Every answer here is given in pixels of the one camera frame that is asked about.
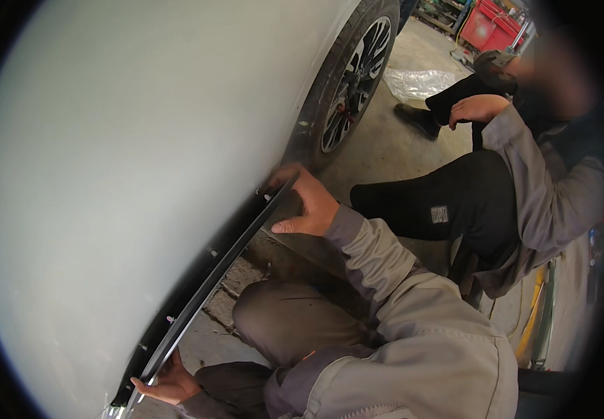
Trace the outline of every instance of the yellow hose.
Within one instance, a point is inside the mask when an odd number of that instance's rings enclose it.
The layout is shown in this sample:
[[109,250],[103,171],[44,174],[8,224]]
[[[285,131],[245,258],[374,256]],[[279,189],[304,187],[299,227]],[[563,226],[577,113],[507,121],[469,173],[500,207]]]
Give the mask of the yellow hose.
[[474,5],[470,5],[470,8],[467,11],[467,15],[465,16],[465,20],[463,21],[463,24],[460,25],[460,28],[458,28],[458,33],[456,34],[456,44],[454,45],[454,48],[451,51],[449,51],[449,54],[451,54],[453,51],[458,49],[458,37],[460,36],[460,32],[462,32],[462,30],[465,26],[465,23],[467,22],[467,19],[470,18],[470,13],[472,12],[473,7],[474,7]]

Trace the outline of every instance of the concrete floor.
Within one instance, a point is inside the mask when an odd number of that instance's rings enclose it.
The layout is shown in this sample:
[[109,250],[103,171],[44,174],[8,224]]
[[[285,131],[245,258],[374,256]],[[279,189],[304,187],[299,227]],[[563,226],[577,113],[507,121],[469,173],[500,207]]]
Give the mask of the concrete floor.
[[[470,72],[459,66],[448,54],[453,42],[428,25],[411,18],[398,36],[390,56],[391,68],[403,70],[442,70],[453,72],[459,80]],[[437,141],[426,140],[417,130],[402,124],[392,113],[398,100],[390,94],[384,82],[378,86],[373,100],[348,144],[320,176],[331,194],[342,203],[349,203],[349,191],[358,183],[383,182],[424,176],[440,166],[471,151],[469,124],[461,124],[456,131],[442,128]],[[425,108],[423,101],[410,101],[412,106]],[[359,302],[342,297],[350,294],[346,283],[334,281],[344,276],[338,253],[323,239],[302,235],[273,235],[269,226],[299,209],[299,201],[291,198],[273,214],[263,229],[249,244],[244,257],[257,265],[249,267],[243,259],[235,264],[212,301],[192,323],[189,332],[179,344],[184,364],[194,372],[201,365],[228,361],[253,360],[266,364],[256,350],[245,345],[234,334],[230,309],[240,293],[234,288],[234,272],[248,283],[263,280],[270,274],[295,277],[314,285],[328,286],[327,295],[332,301],[347,308],[350,314],[362,317],[356,307]],[[585,310],[585,279],[588,272],[588,240],[578,240],[566,250],[564,260],[558,262],[557,294],[554,333],[549,349],[547,367],[565,368],[577,331],[583,329],[581,318]],[[449,265],[447,242],[426,242],[403,239],[403,243],[432,271],[445,275]],[[281,252],[277,246],[290,253]],[[492,301],[484,295],[480,311],[505,333],[519,364],[526,367],[532,350],[533,337],[538,327],[537,310],[530,316],[532,307],[543,305],[543,297],[535,304],[537,291],[547,277],[546,268],[532,272],[511,289],[506,296]],[[133,418],[175,418],[174,408],[145,398],[136,408]]]

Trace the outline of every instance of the white car body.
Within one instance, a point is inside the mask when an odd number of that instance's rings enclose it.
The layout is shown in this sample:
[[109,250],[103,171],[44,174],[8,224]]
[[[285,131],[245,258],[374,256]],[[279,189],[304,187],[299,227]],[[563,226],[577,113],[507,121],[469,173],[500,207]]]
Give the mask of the white car body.
[[47,1],[0,71],[0,340],[51,418],[112,401],[281,159],[358,0]]

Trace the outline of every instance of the car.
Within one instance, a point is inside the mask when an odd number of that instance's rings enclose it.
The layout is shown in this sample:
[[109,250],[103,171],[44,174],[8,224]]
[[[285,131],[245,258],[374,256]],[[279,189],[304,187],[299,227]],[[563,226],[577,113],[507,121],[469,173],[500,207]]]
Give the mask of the car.
[[48,0],[0,65],[0,349],[50,418],[127,417],[388,61],[397,0]]

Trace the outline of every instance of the alloy wheel rim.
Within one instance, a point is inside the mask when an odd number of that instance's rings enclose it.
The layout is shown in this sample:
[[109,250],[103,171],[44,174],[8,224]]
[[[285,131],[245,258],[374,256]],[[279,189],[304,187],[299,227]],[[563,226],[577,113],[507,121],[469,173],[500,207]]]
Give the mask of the alloy wheel rim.
[[365,110],[365,103],[376,88],[390,42],[390,17],[375,20],[360,38],[351,54],[340,84],[325,118],[321,151],[337,148],[351,126]]

